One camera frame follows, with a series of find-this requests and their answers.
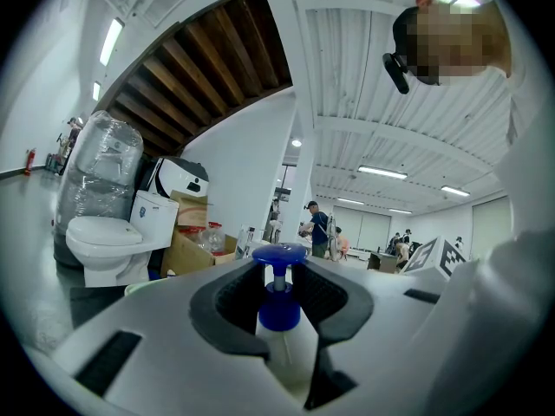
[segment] ceiling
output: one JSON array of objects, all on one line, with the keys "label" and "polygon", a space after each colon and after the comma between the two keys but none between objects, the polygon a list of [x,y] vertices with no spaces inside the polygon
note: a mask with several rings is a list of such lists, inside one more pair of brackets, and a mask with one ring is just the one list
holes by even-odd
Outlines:
[{"label": "ceiling", "polygon": [[[311,184],[320,197],[418,214],[500,190],[492,169],[507,149],[504,78],[492,69],[452,87],[413,78],[403,95],[383,69],[393,21],[414,1],[297,0],[319,143]],[[359,165],[408,177],[362,174]]]},{"label": "ceiling", "polygon": [[240,109],[291,86],[266,0],[225,0],[176,23],[118,78],[95,110],[141,133],[145,153],[179,153]]}]

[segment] spray bottle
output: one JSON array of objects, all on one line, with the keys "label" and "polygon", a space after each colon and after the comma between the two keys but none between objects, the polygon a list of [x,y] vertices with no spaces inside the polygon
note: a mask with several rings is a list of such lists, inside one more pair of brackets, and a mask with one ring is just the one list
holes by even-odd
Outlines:
[{"label": "spray bottle", "polygon": [[270,264],[274,280],[266,285],[258,311],[257,337],[270,348],[266,366],[291,395],[304,403],[317,355],[318,335],[293,296],[293,285],[285,281],[287,267],[302,263],[306,249],[301,244],[266,245],[253,251],[259,263]]}]

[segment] cardboard box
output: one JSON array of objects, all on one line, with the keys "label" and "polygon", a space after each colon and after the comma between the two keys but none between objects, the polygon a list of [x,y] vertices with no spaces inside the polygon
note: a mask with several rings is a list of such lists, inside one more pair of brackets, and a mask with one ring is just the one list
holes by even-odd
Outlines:
[{"label": "cardboard box", "polygon": [[172,244],[164,251],[161,275],[166,277],[168,270],[173,270],[176,275],[187,274],[231,262],[235,260],[236,245],[235,237],[225,235],[225,254],[214,256],[187,238],[176,226],[173,229]]},{"label": "cardboard box", "polygon": [[171,200],[180,204],[177,213],[178,226],[204,226],[206,227],[206,210],[208,208],[208,197],[195,198],[189,194],[172,191]]}]

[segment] toilet tank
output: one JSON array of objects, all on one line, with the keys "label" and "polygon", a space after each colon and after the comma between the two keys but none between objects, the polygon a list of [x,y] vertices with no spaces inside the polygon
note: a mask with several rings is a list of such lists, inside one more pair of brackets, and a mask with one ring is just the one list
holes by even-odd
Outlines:
[{"label": "toilet tank", "polygon": [[173,225],[179,204],[151,192],[137,191],[129,222],[143,236],[143,242],[160,243],[160,248],[172,242]]}]

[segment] toilet seat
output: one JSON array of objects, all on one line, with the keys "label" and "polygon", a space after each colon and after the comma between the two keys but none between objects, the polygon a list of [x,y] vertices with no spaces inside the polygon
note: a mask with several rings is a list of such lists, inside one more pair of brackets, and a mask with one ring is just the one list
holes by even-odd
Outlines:
[{"label": "toilet seat", "polygon": [[124,257],[152,250],[153,243],[120,218],[80,217],[69,222],[68,247],[85,257]]}]

